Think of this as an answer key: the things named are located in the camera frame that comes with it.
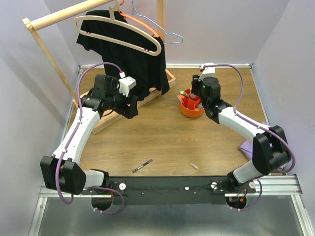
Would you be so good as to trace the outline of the mint green highlighter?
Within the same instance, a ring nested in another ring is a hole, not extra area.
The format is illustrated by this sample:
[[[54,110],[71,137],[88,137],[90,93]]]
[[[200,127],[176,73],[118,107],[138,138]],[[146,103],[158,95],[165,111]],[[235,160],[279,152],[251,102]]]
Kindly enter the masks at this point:
[[[186,93],[185,91],[183,91],[183,90],[181,90],[180,91],[180,94],[181,95],[183,95],[183,96],[185,96],[185,97],[189,97],[189,94],[188,93]]]

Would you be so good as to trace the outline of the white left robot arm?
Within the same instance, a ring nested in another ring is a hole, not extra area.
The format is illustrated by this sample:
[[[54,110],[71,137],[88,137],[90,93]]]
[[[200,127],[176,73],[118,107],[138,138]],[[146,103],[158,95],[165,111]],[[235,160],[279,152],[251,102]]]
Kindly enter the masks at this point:
[[[84,146],[103,114],[113,111],[127,119],[138,115],[138,98],[132,95],[136,80],[130,76],[117,79],[96,75],[94,87],[81,98],[75,119],[62,143],[51,156],[40,162],[48,189],[79,195],[93,188],[98,194],[109,189],[108,173],[100,170],[83,171],[79,167]]]

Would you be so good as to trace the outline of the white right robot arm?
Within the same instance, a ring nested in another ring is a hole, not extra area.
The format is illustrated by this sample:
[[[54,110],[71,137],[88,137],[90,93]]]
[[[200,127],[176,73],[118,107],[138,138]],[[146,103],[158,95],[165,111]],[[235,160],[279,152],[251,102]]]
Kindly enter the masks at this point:
[[[209,119],[231,128],[252,144],[252,159],[227,174],[224,184],[229,191],[239,192],[248,181],[266,176],[292,161],[284,130],[277,125],[257,123],[237,112],[221,99],[217,78],[193,75],[191,92],[200,97]]]

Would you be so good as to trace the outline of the orange round pen organizer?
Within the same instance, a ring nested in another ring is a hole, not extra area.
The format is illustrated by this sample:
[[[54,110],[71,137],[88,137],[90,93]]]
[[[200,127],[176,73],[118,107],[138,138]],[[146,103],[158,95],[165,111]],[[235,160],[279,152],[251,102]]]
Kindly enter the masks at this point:
[[[184,90],[186,93],[190,94],[190,89]],[[198,109],[198,104],[202,103],[201,98],[198,101],[192,101],[189,97],[184,98],[188,99],[188,108],[185,108],[181,102],[179,103],[180,111],[182,114],[188,118],[198,118],[204,113],[204,108],[202,110]]]

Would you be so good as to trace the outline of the pink lidded pen tube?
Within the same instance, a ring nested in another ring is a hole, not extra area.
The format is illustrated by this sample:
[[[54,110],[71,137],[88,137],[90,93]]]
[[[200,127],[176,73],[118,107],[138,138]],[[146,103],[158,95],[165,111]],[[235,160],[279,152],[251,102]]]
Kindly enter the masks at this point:
[[[189,98],[192,100],[192,101],[198,101],[200,100],[200,97],[197,95],[197,94],[194,94],[194,93],[190,93],[189,94]]]

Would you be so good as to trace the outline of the dark purple pen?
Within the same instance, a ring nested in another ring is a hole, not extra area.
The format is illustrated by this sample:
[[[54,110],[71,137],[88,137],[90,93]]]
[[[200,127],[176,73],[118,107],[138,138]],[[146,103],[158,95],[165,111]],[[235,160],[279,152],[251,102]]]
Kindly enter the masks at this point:
[[[148,165],[149,163],[151,163],[154,160],[154,158],[148,160],[147,162],[143,163],[142,165],[140,165],[139,167],[135,168],[134,170],[132,170],[132,173],[135,173],[137,171],[139,171],[140,169],[142,169],[143,167],[145,167],[146,165]]]

